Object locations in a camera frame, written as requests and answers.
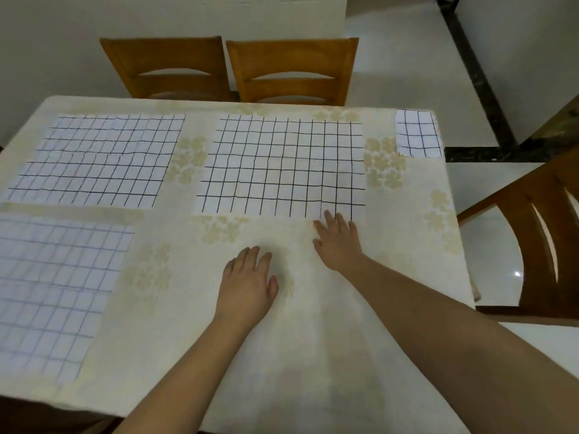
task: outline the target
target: right hand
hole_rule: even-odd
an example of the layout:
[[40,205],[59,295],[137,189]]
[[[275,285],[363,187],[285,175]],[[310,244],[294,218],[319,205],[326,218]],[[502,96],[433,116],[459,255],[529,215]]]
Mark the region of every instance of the right hand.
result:
[[334,219],[326,210],[324,216],[327,228],[322,222],[314,221],[314,227],[320,235],[320,239],[314,239],[314,248],[328,268],[342,272],[349,265],[356,264],[360,257],[364,257],[358,239],[358,228],[353,221],[346,224],[340,213],[336,213]]

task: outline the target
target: tiled floor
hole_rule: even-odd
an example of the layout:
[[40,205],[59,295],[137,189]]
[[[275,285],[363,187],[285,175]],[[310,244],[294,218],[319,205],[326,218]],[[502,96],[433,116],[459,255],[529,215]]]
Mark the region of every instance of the tiled floor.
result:
[[[456,211],[527,174],[540,163],[447,163]],[[572,201],[579,212],[579,204]],[[460,228],[471,277],[481,292],[479,305],[514,306],[522,287],[520,250],[504,216],[492,209]],[[579,377],[579,328],[505,323],[504,326]]]
[[436,0],[348,0],[346,105],[433,110],[445,146],[498,146]]

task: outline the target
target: wooden chair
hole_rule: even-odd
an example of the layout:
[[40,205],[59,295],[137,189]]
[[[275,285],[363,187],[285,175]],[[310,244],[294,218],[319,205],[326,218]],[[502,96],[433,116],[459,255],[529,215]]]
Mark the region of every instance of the wooden chair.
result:
[[[100,40],[134,98],[233,101],[221,36]],[[146,74],[162,69],[207,74]]]
[[[279,99],[268,102],[344,106],[358,38],[227,41],[226,44],[242,102],[307,96],[323,101]],[[329,78],[256,79],[284,72],[317,73]]]
[[[579,200],[579,148],[522,176],[458,215],[459,225],[497,206],[511,226],[523,258],[518,306],[477,306],[498,321],[579,326],[579,219],[568,194]],[[556,268],[543,219],[553,241]]]

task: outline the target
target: black grid lines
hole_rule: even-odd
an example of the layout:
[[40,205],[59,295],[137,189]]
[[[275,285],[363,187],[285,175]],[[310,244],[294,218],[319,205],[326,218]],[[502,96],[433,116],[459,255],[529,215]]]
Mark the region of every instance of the black grid lines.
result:
[[198,192],[198,213],[320,218],[362,215],[362,125],[228,115],[221,118]]
[[0,215],[0,369],[73,381],[132,227]]
[[438,129],[428,111],[396,111],[396,148],[404,157],[442,157]]
[[4,200],[151,208],[184,118],[60,116],[10,183]]

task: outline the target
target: small grid paper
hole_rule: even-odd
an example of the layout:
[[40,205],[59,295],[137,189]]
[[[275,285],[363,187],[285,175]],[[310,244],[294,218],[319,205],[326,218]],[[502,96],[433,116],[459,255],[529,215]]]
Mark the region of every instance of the small grid paper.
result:
[[3,199],[151,208],[185,115],[61,115]]
[[195,211],[319,219],[364,214],[361,123],[223,116]]
[[0,215],[0,373],[73,381],[133,228]]
[[439,132],[429,111],[396,111],[396,148],[404,157],[442,157]]

